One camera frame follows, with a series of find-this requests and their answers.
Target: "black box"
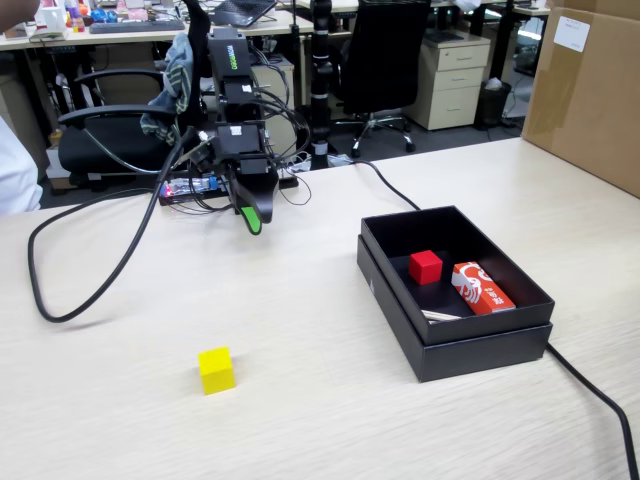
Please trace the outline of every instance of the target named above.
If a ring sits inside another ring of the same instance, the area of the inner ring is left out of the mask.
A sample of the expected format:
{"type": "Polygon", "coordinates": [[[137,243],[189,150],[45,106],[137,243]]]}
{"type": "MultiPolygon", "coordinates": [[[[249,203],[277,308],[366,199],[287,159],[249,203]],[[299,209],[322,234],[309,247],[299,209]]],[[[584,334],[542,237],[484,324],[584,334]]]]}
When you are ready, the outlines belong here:
{"type": "Polygon", "coordinates": [[[362,220],[358,265],[422,382],[542,357],[554,301],[456,207],[362,220]],[[419,286],[409,256],[432,250],[439,283],[419,286]],[[516,309],[475,315],[451,285],[453,266],[476,261],[516,309]],[[422,310],[462,317],[430,323],[422,310]]]}

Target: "white sticker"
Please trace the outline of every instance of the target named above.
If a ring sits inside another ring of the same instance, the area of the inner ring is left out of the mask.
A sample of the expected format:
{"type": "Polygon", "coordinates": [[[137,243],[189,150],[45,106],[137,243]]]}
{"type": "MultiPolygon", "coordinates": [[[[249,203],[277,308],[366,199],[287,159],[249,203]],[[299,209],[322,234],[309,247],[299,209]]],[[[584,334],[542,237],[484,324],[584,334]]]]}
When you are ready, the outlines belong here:
{"type": "Polygon", "coordinates": [[[582,53],[584,51],[584,45],[587,43],[590,28],[591,25],[588,23],[582,23],[567,17],[560,17],[558,30],[556,30],[556,36],[553,42],[582,53]]]}

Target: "trash bin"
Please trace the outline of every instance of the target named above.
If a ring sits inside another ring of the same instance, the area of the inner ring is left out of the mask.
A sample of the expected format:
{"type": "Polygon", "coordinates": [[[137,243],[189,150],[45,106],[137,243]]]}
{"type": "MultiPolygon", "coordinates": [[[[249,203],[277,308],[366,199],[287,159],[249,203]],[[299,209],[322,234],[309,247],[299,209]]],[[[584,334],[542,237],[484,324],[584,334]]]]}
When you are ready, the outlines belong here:
{"type": "Polygon", "coordinates": [[[482,82],[478,109],[473,126],[479,129],[497,127],[502,122],[502,113],[507,103],[507,97],[511,93],[511,85],[503,83],[500,90],[487,90],[487,82],[482,82]]]}

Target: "office chair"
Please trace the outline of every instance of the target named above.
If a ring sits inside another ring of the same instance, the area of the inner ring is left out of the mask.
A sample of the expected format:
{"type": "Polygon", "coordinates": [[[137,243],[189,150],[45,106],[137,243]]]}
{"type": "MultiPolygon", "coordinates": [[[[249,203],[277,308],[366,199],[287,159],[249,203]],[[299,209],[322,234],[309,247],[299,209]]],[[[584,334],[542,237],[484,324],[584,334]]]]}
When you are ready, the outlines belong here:
{"type": "Polygon", "coordinates": [[[427,28],[431,0],[359,0],[353,38],[344,53],[332,50],[331,89],[344,101],[344,111],[357,120],[336,125],[359,125],[351,156],[360,156],[364,135],[378,128],[402,134],[407,152],[416,147],[410,124],[400,115],[376,116],[415,102],[418,95],[418,58],[427,28]],[[393,125],[402,122],[403,128],[393,125]]]}
{"type": "MultiPolygon", "coordinates": [[[[145,135],[140,127],[140,117],[149,113],[166,124],[176,124],[183,132],[187,126],[197,126],[207,120],[200,95],[200,78],[211,77],[211,65],[207,58],[207,35],[211,29],[208,15],[200,8],[198,0],[184,0],[189,10],[189,43],[193,50],[193,81],[189,105],[176,118],[175,111],[150,105],[111,105],[85,108],[60,117],[66,125],[60,139],[58,155],[60,164],[73,175],[72,183],[82,183],[88,174],[131,174],[131,169],[117,159],[138,169],[139,173],[156,171],[169,154],[171,147],[155,136],[145,135]],[[107,151],[100,147],[98,140],[107,151]]],[[[95,85],[95,80],[114,75],[145,75],[158,81],[162,89],[162,72],[145,69],[114,69],[80,76],[76,82],[95,85]]]]}

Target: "laptop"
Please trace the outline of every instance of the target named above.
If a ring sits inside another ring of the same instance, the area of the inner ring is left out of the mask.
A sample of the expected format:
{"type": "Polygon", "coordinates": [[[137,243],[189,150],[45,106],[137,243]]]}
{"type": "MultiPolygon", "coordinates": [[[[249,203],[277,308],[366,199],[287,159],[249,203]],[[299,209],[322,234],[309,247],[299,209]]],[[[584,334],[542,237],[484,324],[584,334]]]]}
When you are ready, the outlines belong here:
{"type": "Polygon", "coordinates": [[[225,0],[209,18],[214,25],[247,28],[275,6],[275,0],[225,0]]]}

